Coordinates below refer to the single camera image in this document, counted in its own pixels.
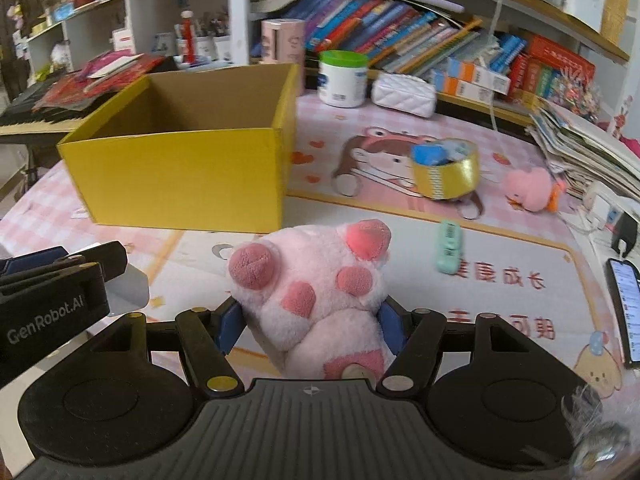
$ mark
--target red book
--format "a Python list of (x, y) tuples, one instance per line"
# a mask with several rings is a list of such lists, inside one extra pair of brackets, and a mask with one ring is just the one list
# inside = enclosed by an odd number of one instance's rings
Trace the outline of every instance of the red book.
[(417, 15), (418, 15), (418, 11), (417, 10), (408, 9), (407, 12), (405, 12), (397, 20), (395, 20), (393, 23), (390, 23), (385, 28), (380, 30), (379, 33), (375, 34), (372, 38), (370, 38), (370, 40), (367, 41), (367, 43), (359, 46), (356, 49), (356, 52), (360, 52), (362, 54), (366, 54), (370, 49), (373, 48), (373, 46), (376, 44), (377, 41), (380, 41), (387, 34), (389, 34), (392, 30), (396, 30), (396, 28), (401, 27), (402, 25), (404, 25), (406, 22), (408, 22), (410, 19), (414, 18)]
[(581, 71), (587, 80), (593, 79), (596, 67), (582, 56), (578, 56), (575, 52), (571, 52), (555, 41), (551, 41), (537, 34), (527, 34), (525, 39), (527, 40), (525, 51), (531, 57), (539, 59), (545, 65), (555, 68), (556, 70), (567, 68), (574, 73)]
[(540, 71), (542, 70), (542, 63), (540, 63), (537, 59), (529, 59), (529, 63), (527, 64), (527, 69), (524, 73), (524, 79), (522, 81), (522, 90), (525, 92), (530, 92), (532, 94), (536, 93), (536, 87), (538, 86), (538, 77), (540, 76)]
[(338, 46), (344, 38), (351, 34), (351, 31), (360, 24), (363, 17), (380, 3), (382, 3), (382, 0), (369, 0), (366, 4), (361, 6), (350, 17), (338, 25), (331, 34), (324, 38), (318, 46), (316, 46), (316, 52), (329, 50)]
[(509, 79), (511, 80), (511, 83), (509, 84), (507, 101), (513, 101), (515, 91), (522, 88), (524, 74), (527, 70), (528, 64), (529, 56), (527, 56), (527, 54), (518, 54), (516, 59), (513, 60), (513, 63), (511, 64), (511, 71), (509, 72)]

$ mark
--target plug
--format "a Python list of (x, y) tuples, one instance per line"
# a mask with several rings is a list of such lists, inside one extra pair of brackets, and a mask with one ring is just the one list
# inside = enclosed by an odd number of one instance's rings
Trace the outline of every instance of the plug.
[(600, 195), (596, 195), (593, 199), (593, 205), (590, 211), (587, 213), (587, 220), (591, 223), (592, 227), (596, 229), (603, 229), (607, 223), (609, 217), (609, 203), (603, 199)]

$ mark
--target green jar lid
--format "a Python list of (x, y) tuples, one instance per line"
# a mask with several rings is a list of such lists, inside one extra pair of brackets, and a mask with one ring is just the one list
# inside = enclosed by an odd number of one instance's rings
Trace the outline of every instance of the green jar lid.
[(344, 68), (364, 68), (369, 64), (369, 58), (364, 54), (347, 50), (323, 50), (320, 61), (331, 66)]

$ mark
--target pink plush toy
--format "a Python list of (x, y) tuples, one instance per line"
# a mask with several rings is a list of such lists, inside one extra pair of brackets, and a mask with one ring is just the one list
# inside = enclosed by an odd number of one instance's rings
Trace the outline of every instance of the pink plush toy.
[(375, 316), (390, 240), (380, 220), (363, 220), (282, 229), (234, 251), (231, 293), (286, 378), (382, 376), (393, 356)]
[(556, 184), (544, 168), (533, 168), (529, 173), (512, 170), (504, 181), (504, 193), (512, 202), (527, 211), (547, 209), (558, 211), (558, 199), (562, 188)]

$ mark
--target screw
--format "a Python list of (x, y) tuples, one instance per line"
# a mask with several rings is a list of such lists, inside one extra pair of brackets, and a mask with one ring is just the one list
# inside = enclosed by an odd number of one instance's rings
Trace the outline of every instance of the screw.
[(414, 387), (414, 380), (404, 375), (389, 375), (382, 380), (382, 385), (391, 392), (405, 392)]
[(218, 375), (207, 381), (207, 388), (214, 392), (230, 392), (238, 386), (238, 381), (227, 375)]

